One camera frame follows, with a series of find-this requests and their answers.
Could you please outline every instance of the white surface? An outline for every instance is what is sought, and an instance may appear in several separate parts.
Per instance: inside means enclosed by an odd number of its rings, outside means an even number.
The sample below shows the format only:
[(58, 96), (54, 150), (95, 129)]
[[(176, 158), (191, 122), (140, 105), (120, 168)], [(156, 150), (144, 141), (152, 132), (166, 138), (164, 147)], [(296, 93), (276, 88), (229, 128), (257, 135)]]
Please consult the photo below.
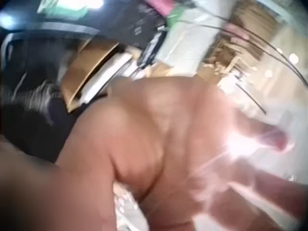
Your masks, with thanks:
[[(195, 2), (209, 9), (213, 14), (229, 18), (237, 0), (198, 0)], [(173, 66), (173, 75), (192, 77), (197, 73), (200, 62), (219, 32), (197, 24), (221, 27), (224, 21), (199, 9), (185, 10), (180, 20), (189, 21), (192, 24), (182, 22), (175, 24), (168, 33), (157, 59)]]

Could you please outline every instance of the finger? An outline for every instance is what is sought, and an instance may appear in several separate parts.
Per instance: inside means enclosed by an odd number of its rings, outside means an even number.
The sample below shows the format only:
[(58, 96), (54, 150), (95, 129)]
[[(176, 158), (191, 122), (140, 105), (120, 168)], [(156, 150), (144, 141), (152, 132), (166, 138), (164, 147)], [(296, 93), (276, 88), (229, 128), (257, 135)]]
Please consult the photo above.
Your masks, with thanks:
[(307, 187), (256, 170), (253, 191), (287, 213), (302, 219), (307, 209)]
[(289, 148), (290, 139), (286, 132), (277, 126), (249, 118), (239, 109), (235, 110), (235, 125), (242, 135), (252, 138), (267, 147), (279, 152), (284, 152)]
[(305, 214), (307, 190), (304, 185), (255, 169), (244, 160), (234, 162), (229, 175), (231, 182), (244, 186), (254, 197), (274, 205), (285, 213), (296, 218), (302, 218)]
[(248, 203), (231, 188), (218, 192), (210, 203), (210, 217), (228, 230), (282, 230), (266, 213)]

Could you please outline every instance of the palm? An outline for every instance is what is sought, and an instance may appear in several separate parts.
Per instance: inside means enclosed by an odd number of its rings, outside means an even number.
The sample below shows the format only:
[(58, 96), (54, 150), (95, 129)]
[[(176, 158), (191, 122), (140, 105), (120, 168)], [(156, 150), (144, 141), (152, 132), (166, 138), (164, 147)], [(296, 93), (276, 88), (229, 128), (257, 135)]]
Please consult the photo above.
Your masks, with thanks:
[[(249, 120), (199, 79), (118, 82), (110, 99), (94, 104), (77, 122), (58, 164), (95, 188), (103, 216), (112, 214), (106, 212), (105, 186), (115, 178), (132, 188), (153, 230), (194, 230), (193, 218), (200, 214), (245, 230), (257, 215), (230, 185), (250, 186), (256, 171), (233, 158), (228, 139), (240, 133), (260, 138), (271, 129)], [(243, 213), (244, 222), (228, 218), (225, 205)]]

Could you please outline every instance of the pink object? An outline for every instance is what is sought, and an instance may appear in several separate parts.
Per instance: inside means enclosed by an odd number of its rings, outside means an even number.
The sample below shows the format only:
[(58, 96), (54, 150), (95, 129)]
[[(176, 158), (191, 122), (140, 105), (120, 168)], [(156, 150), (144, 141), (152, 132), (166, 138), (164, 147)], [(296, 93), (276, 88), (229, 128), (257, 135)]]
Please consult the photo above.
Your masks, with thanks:
[(162, 16), (168, 16), (174, 8), (173, 0), (147, 0)]

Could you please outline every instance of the ceiling light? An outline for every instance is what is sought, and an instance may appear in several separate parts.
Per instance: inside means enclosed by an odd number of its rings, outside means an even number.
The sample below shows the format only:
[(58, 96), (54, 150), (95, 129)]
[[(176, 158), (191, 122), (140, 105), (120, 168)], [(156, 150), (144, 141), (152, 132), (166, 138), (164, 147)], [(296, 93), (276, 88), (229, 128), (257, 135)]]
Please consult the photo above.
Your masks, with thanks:
[(57, 6), (73, 11), (79, 11), (85, 7), (85, 2), (83, 0), (59, 0)]
[(103, 4), (103, 0), (59, 0), (58, 2), (58, 6), (74, 11), (81, 10), (84, 7), (99, 9), (103, 6)]
[(283, 51), (282, 51), (280, 48), (277, 48), (276, 50), (277, 50), (280, 54), (283, 53)]
[(266, 70), (264, 73), (264, 76), (266, 78), (272, 78), (273, 77), (273, 72), (271, 70)]
[(299, 61), (299, 58), (296, 54), (292, 53), (290, 54), (289, 60), (291, 61), (291, 63), (297, 64)]
[(14, 25), (14, 19), (6, 14), (6, 13), (1, 13), (0, 14), (0, 26), (5, 28), (5, 29), (11, 29), (11, 27)]
[(99, 9), (104, 5), (103, 0), (86, 0), (86, 5), (91, 9)]

